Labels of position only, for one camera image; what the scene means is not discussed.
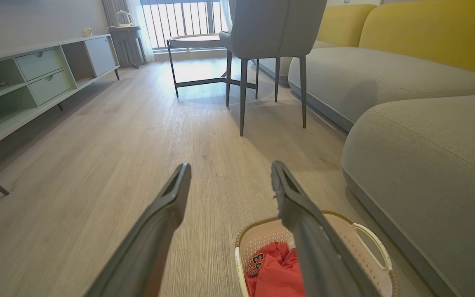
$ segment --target yellow cushion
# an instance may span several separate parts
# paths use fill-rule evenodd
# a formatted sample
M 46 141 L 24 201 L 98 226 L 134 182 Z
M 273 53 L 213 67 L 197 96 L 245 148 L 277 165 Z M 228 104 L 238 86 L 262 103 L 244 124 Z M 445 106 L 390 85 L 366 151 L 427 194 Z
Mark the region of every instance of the yellow cushion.
M 368 15 L 359 47 L 475 72 L 475 1 L 395 2 Z
M 358 47 L 364 21 L 376 7 L 371 4 L 326 7 L 316 39 L 339 47 Z

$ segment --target white curtain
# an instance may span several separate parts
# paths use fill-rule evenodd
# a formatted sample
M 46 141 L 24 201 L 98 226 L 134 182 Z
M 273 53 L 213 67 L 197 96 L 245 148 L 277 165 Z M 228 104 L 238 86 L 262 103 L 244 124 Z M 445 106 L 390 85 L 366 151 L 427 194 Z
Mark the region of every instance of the white curtain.
M 144 10 L 140 4 L 140 0 L 126 0 L 128 12 L 133 15 L 133 25 L 140 27 L 140 35 L 142 37 L 142 44 L 145 49 L 146 60 L 148 62 L 155 61 L 155 55 L 153 55 L 153 47 L 151 46 L 151 40 L 149 39 L 148 25 L 144 17 Z
M 221 5 L 223 7 L 223 15 L 225 16 L 226 26 L 228 27 L 228 31 L 232 30 L 232 17 L 230 12 L 230 5 L 235 5 L 235 0 L 221 0 Z

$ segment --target wooden floor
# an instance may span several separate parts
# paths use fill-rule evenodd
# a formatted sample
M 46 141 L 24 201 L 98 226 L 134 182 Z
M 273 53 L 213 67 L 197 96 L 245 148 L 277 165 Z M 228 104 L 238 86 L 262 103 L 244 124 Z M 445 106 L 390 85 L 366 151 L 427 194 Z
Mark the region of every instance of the wooden floor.
M 235 74 L 239 62 L 234 62 Z M 225 60 L 176 62 L 178 81 L 217 77 Z M 256 68 L 249 65 L 249 82 Z M 260 72 L 239 136 L 239 87 L 185 87 L 176 98 L 168 63 L 119 71 L 0 142 L 0 296 L 82 296 L 173 169 L 192 164 L 184 221 L 161 296 L 237 297 L 234 241 L 275 216 L 273 160 L 287 164 L 323 210 L 366 224 L 383 239 L 403 296 L 431 295 L 346 188 L 345 138 Z

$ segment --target white laundry basket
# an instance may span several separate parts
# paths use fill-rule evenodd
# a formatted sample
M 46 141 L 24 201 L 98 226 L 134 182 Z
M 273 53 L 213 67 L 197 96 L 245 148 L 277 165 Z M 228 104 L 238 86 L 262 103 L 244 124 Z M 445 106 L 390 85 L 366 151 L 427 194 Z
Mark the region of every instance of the white laundry basket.
M 392 270 L 390 256 L 377 236 L 368 228 L 351 222 L 340 214 L 324 212 L 324 217 L 335 229 L 338 236 L 342 239 L 346 247 L 348 247 L 348 250 L 358 261 L 380 294 L 383 297 L 399 297 L 399 282 L 396 274 Z M 375 245 L 377 245 L 381 252 L 381 257 L 384 259 L 384 265 L 379 262 L 362 238 L 360 238 L 357 230 L 366 233 L 366 235 L 375 242 Z M 238 235 L 235 244 L 235 260 L 243 297 L 249 297 L 243 267 L 247 265 L 250 257 L 252 257 L 256 251 L 272 241 L 287 242 L 289 248 L 294 248 L 295 245 L 291 231 L 285 228 L 278 218 L 255 222 L 243 229 Z

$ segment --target red clothing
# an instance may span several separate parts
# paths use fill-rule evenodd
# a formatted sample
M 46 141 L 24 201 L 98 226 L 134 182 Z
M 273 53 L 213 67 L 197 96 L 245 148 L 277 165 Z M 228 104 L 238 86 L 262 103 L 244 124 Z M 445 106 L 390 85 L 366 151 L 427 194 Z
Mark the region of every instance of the red clothing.
M 250 297 L 304 297 L 296 249 L 273 242 L 258 250 L 245 269 Z

